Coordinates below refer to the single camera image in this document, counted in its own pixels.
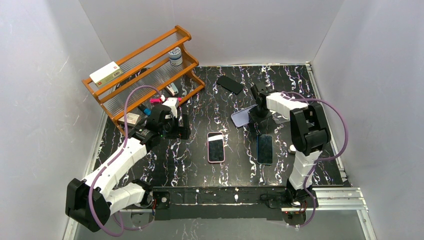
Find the small box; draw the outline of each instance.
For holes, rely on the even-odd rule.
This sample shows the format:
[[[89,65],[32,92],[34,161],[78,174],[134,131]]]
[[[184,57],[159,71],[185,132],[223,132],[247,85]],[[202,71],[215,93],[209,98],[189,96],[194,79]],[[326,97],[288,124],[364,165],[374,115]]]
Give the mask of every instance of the small box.
[[[101,88],[121,74],[121,68],[113,61],[90,74],[90,78],[98,88]]]
[[[128,126],[135,127],[140,122],[141,119],[142,119],[142,117],[138,114],[134,114],[134,113],[131,113],[131,112],[126,114],[126,123],[128,124]],[[125,123],[124,117],[121,117],[118,120],[118,123],[124,124]]]

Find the round container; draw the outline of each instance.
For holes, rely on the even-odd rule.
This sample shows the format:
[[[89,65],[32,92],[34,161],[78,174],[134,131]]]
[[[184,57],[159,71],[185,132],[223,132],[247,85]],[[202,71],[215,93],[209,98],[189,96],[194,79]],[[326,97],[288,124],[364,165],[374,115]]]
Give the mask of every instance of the round container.
[[[181,54],[181,49],[179,47],[176,47],[172,49],[170,52],[168,52],[169,56],[169,62],[173,66],[178,66],[183,63],[183,56]]]

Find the table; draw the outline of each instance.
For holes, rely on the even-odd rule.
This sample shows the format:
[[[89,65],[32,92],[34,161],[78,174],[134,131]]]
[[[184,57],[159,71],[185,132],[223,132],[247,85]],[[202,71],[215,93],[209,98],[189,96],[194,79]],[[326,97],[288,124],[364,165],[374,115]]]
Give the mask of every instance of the table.
[[[196,75],[206,83],[205,89],[181,105],[179,112],[188,113],[191,136],[188,140],[162,139],[146,157],[139,160],[119,181],[123,187],[133,179],[143,179],[154,187],[227,187],[284,186],[293,169],[290,123],[277,124],[273,118],[236,128],[231,114],[255,103],[250,87],[264,82],[277,91],[294,91],[307,98],[315,93],[305,65],[196,67]],[[235,95],[215,84],[226,75],[244,85]],[[187,79],[177,84],[184,96],[196,86]],[[207,160],[206,135],[222,132],[225,162],[210,164]],[[256,163],[256,136],[272,135],[273,164]],[[123,143],[124,137],[110,119],[104,129],[97,168]],[[322,157],[333,156],[328,144]],[[313,175],[318,186],[341,186],[342,177],[335,160],[318,163]]]

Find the wooden shelf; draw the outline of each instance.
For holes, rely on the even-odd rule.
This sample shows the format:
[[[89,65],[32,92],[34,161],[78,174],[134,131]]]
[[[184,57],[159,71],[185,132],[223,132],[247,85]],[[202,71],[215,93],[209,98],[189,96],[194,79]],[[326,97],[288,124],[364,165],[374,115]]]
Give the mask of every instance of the wooden shelf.
[[[186,30],[177,25],[174,29],[116,61],[123,74],[102,88],[98,88],[91,78],[84,79],[82,82],[116,127],[124,133],[118,120],[124,116],[124,103],[129,93],[138,86],[150,85],[160,91],[185,75],[197,82],[199,86],[183,97],[180,104],[205,87],[205,83],[193,73],[193,68],[198,66],[199,62],[184,47],[184,43],[191,38]],[[183,59],[183,63],[178,66],[171,65],[168,58],[168,52],[176,47],[181,49]],[[139,74],[142,69],[151,65],[152,67]],[[156,91],[147,88],[138,90],[128,101],[128,112],[155,94],[157,94]]]

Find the phone screen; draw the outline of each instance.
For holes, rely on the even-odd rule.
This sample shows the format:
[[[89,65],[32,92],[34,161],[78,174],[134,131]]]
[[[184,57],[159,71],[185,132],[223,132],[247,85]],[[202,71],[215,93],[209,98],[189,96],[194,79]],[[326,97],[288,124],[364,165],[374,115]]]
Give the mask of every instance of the phone screen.
[[[257,136],[257,163],[273,164],[273,137],[270,135]]]
[[[209,132],[207,134],[207,161],[222,163],[224,160],[224,135],[222,132]]]

